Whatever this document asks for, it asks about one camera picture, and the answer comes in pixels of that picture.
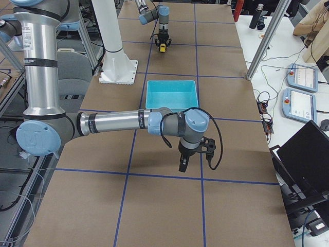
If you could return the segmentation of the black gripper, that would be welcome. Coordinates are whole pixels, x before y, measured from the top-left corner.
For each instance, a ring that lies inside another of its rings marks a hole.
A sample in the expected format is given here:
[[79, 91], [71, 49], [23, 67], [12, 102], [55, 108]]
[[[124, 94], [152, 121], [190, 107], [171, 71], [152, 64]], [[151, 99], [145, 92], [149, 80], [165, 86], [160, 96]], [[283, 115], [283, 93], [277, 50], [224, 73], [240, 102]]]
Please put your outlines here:
[[178, 149], [181, 153], [179, 160], [179, 172], [186, 172], [189, 158], [199, 151], [201, 142], [191, 143], [186, 140], [180, 140]]
[[155, 44], [157, 48], [160, 48], [160, 44], [166, 44], [167, 47], [171, 45], [172, 39], [169, 36], [169, 31], [167, 29], [160, 29], [156, 34]]

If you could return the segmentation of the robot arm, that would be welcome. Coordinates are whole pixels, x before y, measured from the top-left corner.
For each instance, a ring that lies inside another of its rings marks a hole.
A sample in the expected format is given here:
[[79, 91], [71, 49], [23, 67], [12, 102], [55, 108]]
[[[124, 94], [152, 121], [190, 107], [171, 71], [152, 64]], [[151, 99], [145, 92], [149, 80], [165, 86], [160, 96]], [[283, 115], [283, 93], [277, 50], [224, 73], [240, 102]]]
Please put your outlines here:
[[180, 138], [181, 172], [195, 153], [212, 160], [215, 143], [204, 136], [209, 114], [200, 108], [177, 113], [160, 108], [88, 114], [78, 110], [81, 99], [60, 99], [56, 31], [63, 24], [77, 24], [78, 11], [77, 1], [14, 1], [14, 18], [22, 28], [28, 92], [24, 120], [15, 134], [19, 146], [32, 155], [45, 156], [77, 137], [146, 129], [163, 140]]
[[167, 48], [171, 45], [171, 38], [169, 35], [169, 7], [166, 5], [154, 5], [152, 10], [149, 9], [146, 1], [135, 0], [139, 12], [139, 20], [142, 25], [146, 25], [152, 21], [157, 20], [158, 32], [155, 33], [155, 28], [152, 31], [150, 39], [154, 37], [155, 45], [158, 47], [159, 52], [166, 52]]

